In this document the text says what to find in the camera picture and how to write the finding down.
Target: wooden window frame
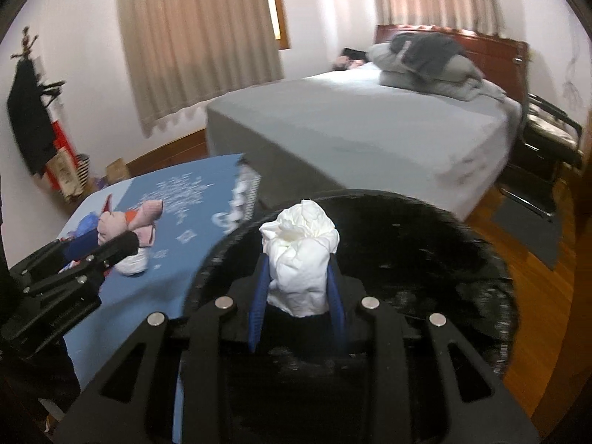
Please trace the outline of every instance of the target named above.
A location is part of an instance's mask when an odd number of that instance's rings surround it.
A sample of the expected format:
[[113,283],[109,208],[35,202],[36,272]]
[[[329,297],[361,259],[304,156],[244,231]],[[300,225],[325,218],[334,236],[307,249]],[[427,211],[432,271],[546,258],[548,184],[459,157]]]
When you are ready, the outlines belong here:
[[286,25],[286,17],[283,11],[283,0],[275,0],[275,9],[277,12],[277,22],[279,23],[279,40],[276,40],[280,50],[288,50],[290,48],[290,40],[288,38],[288,27]]

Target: silver screw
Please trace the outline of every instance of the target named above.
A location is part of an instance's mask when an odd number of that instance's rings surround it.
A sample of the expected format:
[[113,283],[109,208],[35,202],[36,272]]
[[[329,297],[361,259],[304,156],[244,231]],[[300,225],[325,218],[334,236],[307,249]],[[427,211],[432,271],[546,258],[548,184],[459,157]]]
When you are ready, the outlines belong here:
[[153,312],[148,316],[146,321],[148,322],[148,325],[158,327],[165,321],[165,314],[162,312]]
[[231,297],[224,295],[223,297],[218,297],[214,303],[219,309],[228,309],[232,307],[232,304],[234,304],[235,301],[233,301]]
[[444,324],[446,324],[446,317],[436,312],[431,314],[430,322],[436,327],[442,327]]
[[362,307],[368,310],[377,309],[380,301],[376,297],[364,297],[362,299]]

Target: window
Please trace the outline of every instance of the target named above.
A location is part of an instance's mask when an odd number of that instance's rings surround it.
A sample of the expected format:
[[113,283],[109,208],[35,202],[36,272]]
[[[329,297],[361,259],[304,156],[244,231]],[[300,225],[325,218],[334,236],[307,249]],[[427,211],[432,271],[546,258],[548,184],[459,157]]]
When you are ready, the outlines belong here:
[[282,0],[267,0],[269,3],[269,11],[271,13],[271,22],[273,23],[273,31],[275,32],[275,39],[279,45],[280,50],[286,50],[290,47],[288,41],[288,32],[286,32],[286,20],[283,15]]

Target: bed headboard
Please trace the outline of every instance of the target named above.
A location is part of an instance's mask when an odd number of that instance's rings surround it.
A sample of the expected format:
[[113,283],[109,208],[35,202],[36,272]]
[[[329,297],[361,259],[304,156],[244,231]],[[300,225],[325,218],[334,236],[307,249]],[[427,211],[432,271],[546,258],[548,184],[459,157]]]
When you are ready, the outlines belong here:
[[467,49],[467,57],[485,74],[485,78],[503,88],[508,97],[520,103],[524,101],[528,93],[528,44],[525,42],[438,26],[378,25],[374,43],[386,43],[402,32],[450,35]]

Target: black trash can liner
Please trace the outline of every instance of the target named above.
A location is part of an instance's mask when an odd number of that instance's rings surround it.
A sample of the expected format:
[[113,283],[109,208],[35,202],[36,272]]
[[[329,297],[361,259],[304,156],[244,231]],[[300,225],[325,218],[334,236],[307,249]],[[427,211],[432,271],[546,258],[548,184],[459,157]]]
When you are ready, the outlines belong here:
[[[489,243],[449,212],[398,194],[346,190],[312,200],[339,231],[336,256],[342,274],[361,280],[369,295],[408,316],[444,314],[502,377],[518,312],[507,266]],[[259,227],[294,203],[245,222],[212,249],[196,274],[185,314],[226,294],[234,280],[254,272],[262,250]],[[310,443],[360,438],[366,413],[366,355],[337,357],[328,344],[330,335],[327,316],[296,319],[267,307],[256,358],[225,359],[238,440]],[[426,377],[437,374],[430,346],[419,343],[408,352],[415,438],[421,442],[443,431],[445,410],[435,397],[439,382]],[[332,418],[338,428],[320,424]],[[300,436],[294,434],[295,427]]]

